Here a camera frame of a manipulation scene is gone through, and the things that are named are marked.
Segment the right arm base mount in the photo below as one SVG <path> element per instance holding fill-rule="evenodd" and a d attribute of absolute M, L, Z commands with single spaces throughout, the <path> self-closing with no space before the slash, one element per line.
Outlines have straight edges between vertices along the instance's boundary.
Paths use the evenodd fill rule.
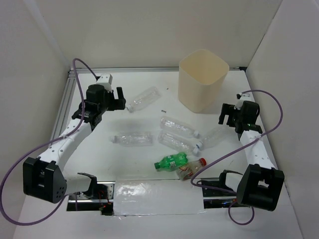
<path fill-rule="evenodd" d="M 217 178 L 208 178 L 198 181 L 204 186 L 221 188 Z M 218 190 L 202 188 L 204 209 L 228 208 L 235 201 L 235 195 Z"/>

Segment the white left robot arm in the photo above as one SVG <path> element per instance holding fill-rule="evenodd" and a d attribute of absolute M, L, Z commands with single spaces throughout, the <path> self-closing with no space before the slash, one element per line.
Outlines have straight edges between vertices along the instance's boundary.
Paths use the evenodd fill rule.
<path fill-rule="evenodd" d="M 23 163 L 23 191 L 26 195 L 51 203 L 63 196 L 81 193 L 88 199 L 98 194 L 97 178 L 88 173 L 63 175 L 64 167 L 81 142 L 101 122 L 106 111 L 124 110 L 126 99 L 121 87 L 108 91 L 104 85 L 93 84 L 86 90 L 86 98 L 72 115 L 60 139 L 37 158 L 28 157 Z"/>

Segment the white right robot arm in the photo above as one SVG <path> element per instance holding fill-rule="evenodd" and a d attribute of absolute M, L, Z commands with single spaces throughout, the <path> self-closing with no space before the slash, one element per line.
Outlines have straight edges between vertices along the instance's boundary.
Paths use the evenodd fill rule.
<path fill-rule="evenodd" d="M 284 173 L 275 168 L 261 140 L 262 128 L 256 124 L 260 107 L 252 101 L 240 101 L 237 105 L 223 104 L 219 124 L 228 116 L 227 125 L 235 128 L 243 146 L 248 167 L 244 174 L 224 170 L 217 189 L 222 195 L 236 193 L 240 205 L 274 211 L 284 183 Z"/>

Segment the red cap milk bottle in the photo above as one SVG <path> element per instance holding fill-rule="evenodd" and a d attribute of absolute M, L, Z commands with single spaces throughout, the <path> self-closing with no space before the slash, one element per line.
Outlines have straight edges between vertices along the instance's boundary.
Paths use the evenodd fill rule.
<path fill-rule="evenodd" d="M 193 177 L 193 175 L 206 166 L 207 162 L 204 158 L 200 158 L 196 161 L 190 161 L 182 167 L 176 170 L 176 174 L 180 180 L 188 180 Z"/>

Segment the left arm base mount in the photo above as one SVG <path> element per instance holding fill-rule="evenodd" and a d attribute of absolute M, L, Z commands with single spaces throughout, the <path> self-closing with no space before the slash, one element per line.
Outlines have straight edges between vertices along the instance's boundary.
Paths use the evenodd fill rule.
<path fill-rule="evenodd" d="M 113 216 L 115 181 L 97 182 L 92 196 L 79 192 L 69 196 L 67 212 L 99 212 L 103 216 Z"/>

